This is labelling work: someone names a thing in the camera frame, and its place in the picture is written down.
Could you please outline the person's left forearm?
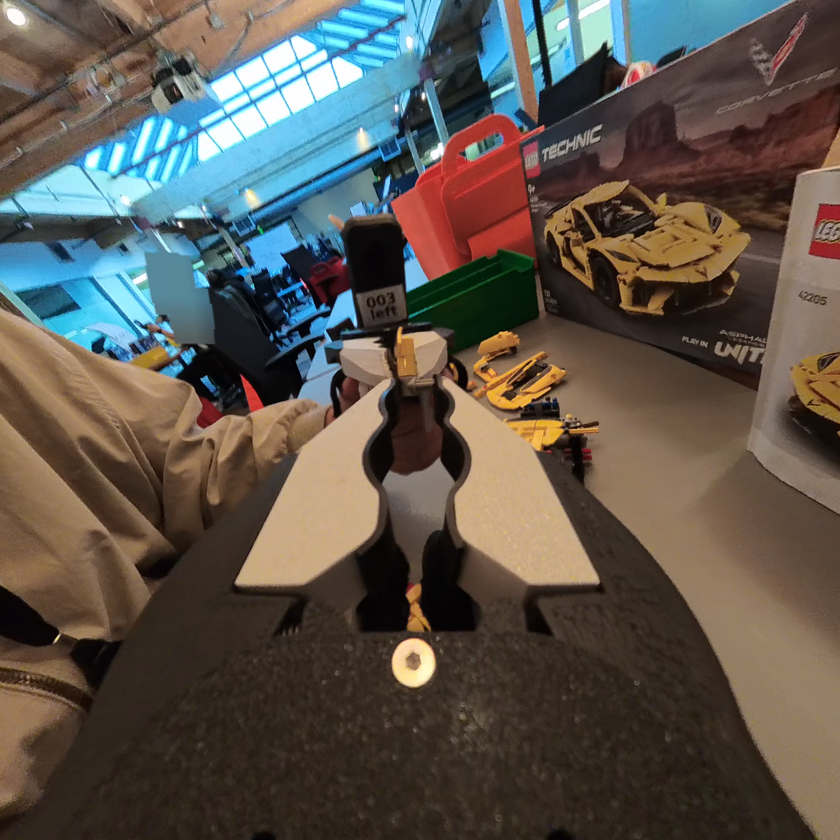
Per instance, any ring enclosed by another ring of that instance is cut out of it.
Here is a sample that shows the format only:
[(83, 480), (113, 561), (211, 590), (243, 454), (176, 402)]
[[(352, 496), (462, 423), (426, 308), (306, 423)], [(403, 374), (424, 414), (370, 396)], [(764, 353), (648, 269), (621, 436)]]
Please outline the person's left forearm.
[(188, 542), (243, 502), (282, 459), (334, 419), (331, 407), (281, 402), (201, 428), (186, 408), (164, 434), (162, 509), (167, 535)]

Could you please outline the instruction booklet with yellow car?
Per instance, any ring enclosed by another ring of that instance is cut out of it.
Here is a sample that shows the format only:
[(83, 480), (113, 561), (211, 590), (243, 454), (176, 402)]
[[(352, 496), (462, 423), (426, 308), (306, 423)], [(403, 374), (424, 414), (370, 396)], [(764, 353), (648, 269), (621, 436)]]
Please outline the instruction booklet with yellow car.
[(800, 175), (748, 450), (839, 512), (839, 168)]

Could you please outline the skylight windows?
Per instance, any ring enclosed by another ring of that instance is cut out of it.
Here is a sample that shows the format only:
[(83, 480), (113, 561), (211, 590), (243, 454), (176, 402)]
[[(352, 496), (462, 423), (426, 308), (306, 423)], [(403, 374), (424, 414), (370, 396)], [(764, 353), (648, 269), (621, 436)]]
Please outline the skylight windows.
[(221, 108), (195, 125), (150, 116), (87, 152), (89, 172), (165, 184), (396, 58), (405, 2), (362, 1), (210, 84)]

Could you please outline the white ceiling projector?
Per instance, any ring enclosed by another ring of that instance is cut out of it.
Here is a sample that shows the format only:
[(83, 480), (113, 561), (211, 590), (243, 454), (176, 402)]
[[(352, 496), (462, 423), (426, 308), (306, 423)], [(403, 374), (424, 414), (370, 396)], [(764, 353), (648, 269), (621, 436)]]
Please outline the white ceiling projector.
[(159, 65), (151, 75), (151, 103), (161, 116), (189, 124), (215, 112), (219, 100), (190, 59)]

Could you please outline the grey desk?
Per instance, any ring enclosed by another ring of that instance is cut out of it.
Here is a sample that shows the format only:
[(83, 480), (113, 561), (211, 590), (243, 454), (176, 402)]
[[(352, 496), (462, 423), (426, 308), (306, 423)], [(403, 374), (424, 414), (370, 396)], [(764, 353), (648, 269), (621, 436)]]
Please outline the grey desk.
[(515, 332), (566, 369), (561, 409), (600, 421), (587, 489), (683, 595), (815, 835), (838, 838), (838, 516), (748, 452), (742, 375), (552, 316)]

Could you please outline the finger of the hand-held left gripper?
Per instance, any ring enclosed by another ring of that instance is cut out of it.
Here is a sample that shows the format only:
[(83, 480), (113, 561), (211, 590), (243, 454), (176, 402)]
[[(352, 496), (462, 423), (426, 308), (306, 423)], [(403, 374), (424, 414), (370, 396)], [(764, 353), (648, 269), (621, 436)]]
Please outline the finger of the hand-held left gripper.
[(397, 379), (394, 334), (351, 335), (342, 338), (340, 368), (357, 382)]
[(448, 343), (436, 331), (416, 331), (410, 333), (413, 340), (416, 372), (413, 379), (431, 380), (442, 374), (448, 362)]

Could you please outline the yellow brick beam assembly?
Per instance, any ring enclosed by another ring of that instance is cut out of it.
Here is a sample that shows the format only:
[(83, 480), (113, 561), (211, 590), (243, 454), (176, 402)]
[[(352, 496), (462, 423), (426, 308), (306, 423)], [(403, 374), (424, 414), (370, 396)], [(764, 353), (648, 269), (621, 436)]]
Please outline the yellow brick beam assembly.
[(416, 366), (414, 359), (413, 340), (410, 333), (404, 329), (397, 330), (395, 336), (394, 356), (397, 380), (405, 394), (419, 396), (420, 392), (429, 389), (434, 384), (434, 377), (429, 381), (415, 381), (413, 379)]

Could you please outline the yellow black brick subassembly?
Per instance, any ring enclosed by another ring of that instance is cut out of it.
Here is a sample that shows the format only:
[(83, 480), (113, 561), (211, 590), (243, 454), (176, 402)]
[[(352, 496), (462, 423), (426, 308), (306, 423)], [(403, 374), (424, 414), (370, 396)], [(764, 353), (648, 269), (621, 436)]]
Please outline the yellow black brick subassembly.
[(589, 438), (600, 433), (598, 420), (582, 421), (560, 410), (556, 398), (545, 398), (526, 405), (519, 415), (503, 423), (524, 439), (535, 451), (556, 457), (570, 467), (582, 485), (592, 464)]

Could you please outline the large yellow car panel part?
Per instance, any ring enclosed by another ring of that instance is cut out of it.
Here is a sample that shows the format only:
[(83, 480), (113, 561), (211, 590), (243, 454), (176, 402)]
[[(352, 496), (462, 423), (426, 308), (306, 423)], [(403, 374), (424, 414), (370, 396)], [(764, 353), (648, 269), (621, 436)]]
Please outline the large yellow car panel part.
[(547, 353), (540, 351), (484, 380), (473, 391), (473, 397), (487, 399), (490, 406), (502, 412), (515, 412), (542, 400), (566, 375), (563, 367), (550, 363)]

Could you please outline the person's left hand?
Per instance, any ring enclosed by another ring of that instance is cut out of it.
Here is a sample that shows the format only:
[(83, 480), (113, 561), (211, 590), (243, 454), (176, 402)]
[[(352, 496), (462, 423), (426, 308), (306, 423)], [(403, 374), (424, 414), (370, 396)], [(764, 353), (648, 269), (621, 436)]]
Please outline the person's left hand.
[[(324, 424), (344, 416), (362, 398), (362, 384), (339, 371), (330, 386), (330, 407)], [(379, 429), (381, 422), (385, 425)], [(400, 394), (399, 407), (383, 419), (377, 414), (377, 430), (364, 442), (365, 464), (381, 480), (387, 472), (407, 476), (430, 467), (442, 453), (443, 429), (434, 418), (434, 394)]]

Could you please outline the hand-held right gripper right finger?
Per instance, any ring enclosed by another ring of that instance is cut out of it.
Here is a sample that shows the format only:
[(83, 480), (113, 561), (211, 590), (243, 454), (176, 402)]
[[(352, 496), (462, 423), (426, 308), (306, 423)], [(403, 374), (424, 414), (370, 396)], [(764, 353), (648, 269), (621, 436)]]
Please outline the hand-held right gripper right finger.
[(499, 602), (596, 592), (600, 576), (541, 456), (450, 380), (437, 380), (440, 462), (451, 479), (423, 551), (423, 614), (464, 632)]

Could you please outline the dark toy car box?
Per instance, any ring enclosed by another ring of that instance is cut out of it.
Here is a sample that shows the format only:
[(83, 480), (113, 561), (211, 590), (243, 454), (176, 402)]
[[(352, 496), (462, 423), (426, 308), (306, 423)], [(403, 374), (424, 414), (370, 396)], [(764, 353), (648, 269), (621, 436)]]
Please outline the dark toy car box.
[(789, 2), (520, 145), (546, 314), (759, 377), (839, 3)]

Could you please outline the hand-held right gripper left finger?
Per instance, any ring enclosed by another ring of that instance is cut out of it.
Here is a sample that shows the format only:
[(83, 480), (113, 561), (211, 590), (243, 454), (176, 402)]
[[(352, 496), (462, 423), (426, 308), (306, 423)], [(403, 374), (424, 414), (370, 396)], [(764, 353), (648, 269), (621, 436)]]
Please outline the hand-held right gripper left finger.
[(237, 591), (332, 606), (368, 632), (406, 630), (408, 562), (383, 487), (400, 402), (383, 381), (299, 450)]

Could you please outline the dark green plastic tray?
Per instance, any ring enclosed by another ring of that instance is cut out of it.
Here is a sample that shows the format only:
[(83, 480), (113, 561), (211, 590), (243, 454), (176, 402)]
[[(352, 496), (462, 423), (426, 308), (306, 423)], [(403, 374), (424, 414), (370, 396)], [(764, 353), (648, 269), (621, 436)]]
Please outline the dark green plastic tray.
[(500, 249), (409, 291), (406, 299), (410, 322), (451, 331), (450, 347), (459, 352), (539, 316), (534, 258)]

